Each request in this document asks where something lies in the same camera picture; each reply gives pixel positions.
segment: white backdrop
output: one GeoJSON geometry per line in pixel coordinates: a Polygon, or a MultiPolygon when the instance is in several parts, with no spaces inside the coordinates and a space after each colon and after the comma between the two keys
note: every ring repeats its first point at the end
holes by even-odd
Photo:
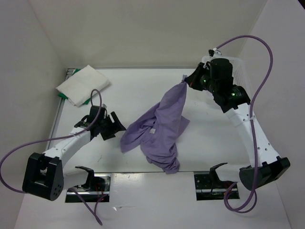
{"type": "MultiPolygon", "coordinates": [[[[255,114],[273,147],[291,167],[277,180],[293,229],[305,224],[305,10],[297,0],[269,0],[251,34],[264,39],[274,54],[269,80],[257,97],[255,114]]],[[[269,55],[257,41],[248,40],[241,58],[253,90],[266,74],[269,55]]]]}
{"type": "MultiPolygon", "coordinates": [[[[194,67],[265,0],[29,0],[66,67],[194,67]]],[[[236,56],[243,41],[226,48],[236,56]]]]}
{"type": "MultiPolygon", "coordinates": [[[[28,141],[47,138],[58,106],[55,86],[65,69],[26,0],[0,1],[0,158],[28,141]]],[[[1,173],[21,188],[27,158],[45,144],[10,156],[1,173]]],[[[0,184],[0,227],[11,229],[23,194],[0,184]]]]}

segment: white table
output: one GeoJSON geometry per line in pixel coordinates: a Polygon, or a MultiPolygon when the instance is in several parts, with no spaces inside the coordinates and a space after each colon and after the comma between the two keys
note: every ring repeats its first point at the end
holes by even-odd
{"type": "MultiPolygon", "coordinates": [[[[127,127],[193,69],[100,71],[112,83],[102,91],[103,102],[127,127]]],[[[98,104],[98,97],[93,101],[98,104]]],[[[89,110],[89,105],[76,108],[66,101],[54,135],[68,134],[89,110]]],[[[191,122],[177,141],[180,171],[204,171],[221,162],[249,163],[236,130],[205,93],[188,89],[183,115],[191,122]]],[[[119,174],[162,171],[147,162],[139,147],[123,155],[122,135],[107,141],[95,138],[64,168],[70,171],[81,165],[96,172],[118,173],[112,176],[110,202],[99,205],[104,228],[290,228],[275,183],[258,189],[254,211],[238,215],[228,211],[222,201],[196,201],[192,172],[119,174]]],[[[241,199],[232,200],[233,206],[239,206],[249,193],[241,184],[238,188],[241,199]]],[[[100,228],[82,203],[65,204],[64,199],[64,192],[54,202],[25,195],[15,229],[100,228]]]]}

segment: lavender shirt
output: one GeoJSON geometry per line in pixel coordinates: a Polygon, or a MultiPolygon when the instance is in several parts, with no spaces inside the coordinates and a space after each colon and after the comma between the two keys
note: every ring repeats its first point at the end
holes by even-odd
{"type": "Polygon", "coordinates": [[[140,145],[149,163],[167,174],[178,172],[180,163],[175,141],[190,122],[181,115],[186,89],[185,81],[172,87],[159,103],[132,123],[121,138],[121,151],[125,153],[140,145]]]}

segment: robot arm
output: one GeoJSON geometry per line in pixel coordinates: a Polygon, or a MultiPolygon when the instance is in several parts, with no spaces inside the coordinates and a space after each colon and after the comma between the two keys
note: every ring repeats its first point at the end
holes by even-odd
{"type": "MultiPolygon", "coordinates": [[[[209,54],[210,59],[206,63],[199,63],[194,73],[185,81],[195,90],[207,90],[212,93],[214,101],[236,127],[250,159],[250,166],[239,169],[227,163],[218,164],[210,169],[210,176],[216,186],[222,180],[239,179],[248,190],[251,190],[254,181],[254,144],[249,115],[250,98],[243,87],[233,84],[233,66],[229,60],[222,58],[217,50],[210,50],[209,54]],[[220,171],[224,169],[227,170],[226,174],[221,174],[220,171]]],[[[258,152],[257,187],[260,187],[277,180],[290,167],[290,162],[286,157],[281,158],[271,146],[255,115],[253,122],[258,152]]]]}
{"type": "Polygon", "coordinates": [[[62,190],[75,185],[83,184],[90,187],[94,177],[94,171],[86,167],[76,167],[77,173],[63,174],[63,168],[69,159],[88,144],[93,138],[101,134],[103,140],[115,137],[118,131],[126,130],[120,123],[115,112],[111,112],[114,120],[112,122],[105,107],[101,108],[100,115],[90,129],[87,127],[93,122],[98,113],[99,107],[92,106],[90,114],[79,121],[67,138],[59,142],[56,146],[42,154],[33,153],[27,163],[27,168],[23,180],[22,190],[45,199],[56,200],[62,190]]]}

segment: white panel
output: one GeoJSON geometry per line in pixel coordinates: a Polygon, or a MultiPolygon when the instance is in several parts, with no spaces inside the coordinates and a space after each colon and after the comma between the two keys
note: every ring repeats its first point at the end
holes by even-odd
{"type": "MultiPolygon", "coordinates": [[[[249,194],[238,188],[241,199],[230,201],[234,207],[249,194]]],[[[275,183],[257,193],[256,208],[240,215],[227,210],[222,200],[196,201],[191,172],[113,174],[110,202],[100,203],[97,213],[106,229],[290,229],[275,183]]],[[[26,195],[15,229],[101,228],[82,203],[64,200],[64,192],[54,202],[26,195]]]]}
{"type": "MultiPolygon", "coordinates": [[[[26,0],[0,1],[0,158],[14,147],[49,135],[64,68],[26,0]]],[[[1,173],[21,188],[27,157],[43,145],[13,154],[1,173]]],[[[23,195],[0,184],[1,228],[14,227],[23,195]]]]}
{"type": "MultiPolygon", "coordinates": [[[[111,85],[102,90],[103,103],[108,112],[115,111],[125,127],[137,120],[158,103],[164,93],[179,83],[183,74],[194,69],[120,69],[100,70],[111,85]]],[[[213,99],[204,92],[189,89],[183,109],[184,117],[191,122],[176,141],[180,171],[202,171],[221,162],[250,164],[245,146],[237,130],[223,114],[213,99]]],[[[99,104],[98,96],[94,104],[99,104]]],[[[56,136],[69,133],[71,127],[90,111],[90,105],[79,108],[65,102],[56,136]]],[[[85,166],[96,172],[158,172],[149,164],[140,147],[125,154],[120,150],[120,138],[103,141],[97,136],[81,148],[65,166],[66,171],[75,166],[85,166]]]]}
{"type": "Polygon", "coordinates": [[[29,2],[66,67],[169,67],[196,66],[203,52],[248,34],[265,0],[29,2]]]}
{"type": "MultiPolygon", "coordinates": [[[[269,0],[252,31],[274,54],[274,67],[254,111],[273,147],[291,162],[277,184],[293,229],[305,225],[304,21],[305,11],[297,0],[269,0]]],[[[268,69],[267,50],[248,40],[240,57],[257,89],[268,69]]]]}

